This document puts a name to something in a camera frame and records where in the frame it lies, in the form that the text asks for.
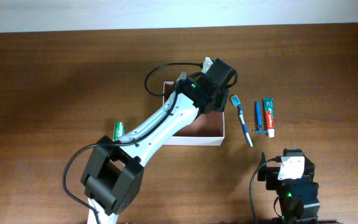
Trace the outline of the blue white toothbrush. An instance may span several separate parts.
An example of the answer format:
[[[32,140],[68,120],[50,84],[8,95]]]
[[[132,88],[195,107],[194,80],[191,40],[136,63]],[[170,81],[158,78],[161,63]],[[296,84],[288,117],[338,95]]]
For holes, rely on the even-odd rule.
[[[240,99],[237,95],[233,95],[231,97],[231,101],[232,101],[232,104],[237,108],[238,110],[238,116],[239,116],[239,120],[241,122],[241,125],[242,125],[242,128],[244,130],[244,136],[249,144],[250,147],[253,147],[253,142],[251,140],[251,137],[250,137],[250,134],[248,132],[248,129],[247,129],[247,126],[246,126],[246,123],[245,123],[245,120],[244,120],[244,115],[243,115],[243,110],[242,110],[242,106],[241,106],[241,102],[240,102]]]

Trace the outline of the purple spray bottle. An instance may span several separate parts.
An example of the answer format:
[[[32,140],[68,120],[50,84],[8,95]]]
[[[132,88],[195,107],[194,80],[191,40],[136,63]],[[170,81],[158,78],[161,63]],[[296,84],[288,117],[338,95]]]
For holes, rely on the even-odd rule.
[[[185,80],[186,79],[186,72],[185,71],[182,71],[180,76],[176,79],[175,83],[176,84],[179,84],[179,81],[181,80]]]

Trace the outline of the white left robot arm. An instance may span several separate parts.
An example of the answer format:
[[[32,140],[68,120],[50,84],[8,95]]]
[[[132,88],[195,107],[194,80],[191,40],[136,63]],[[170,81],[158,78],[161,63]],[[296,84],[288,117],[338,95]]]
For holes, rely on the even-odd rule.
[[[150,158],[179,130],[202,114],[223,111],[237,72],[220,59],[180,75],[166,102],[151,117],[117,140],[104,136],[93,146],[81,183],[88,198],[88,223],[116,223],[140,191]]]

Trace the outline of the green white soap box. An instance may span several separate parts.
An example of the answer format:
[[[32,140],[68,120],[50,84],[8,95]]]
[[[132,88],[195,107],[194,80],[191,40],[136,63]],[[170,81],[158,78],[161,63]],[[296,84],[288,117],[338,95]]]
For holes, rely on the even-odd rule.
[[[113,130],[113,140],[117,141],[121,136],[125,135],[126,127],[123,122],[115,122]]]

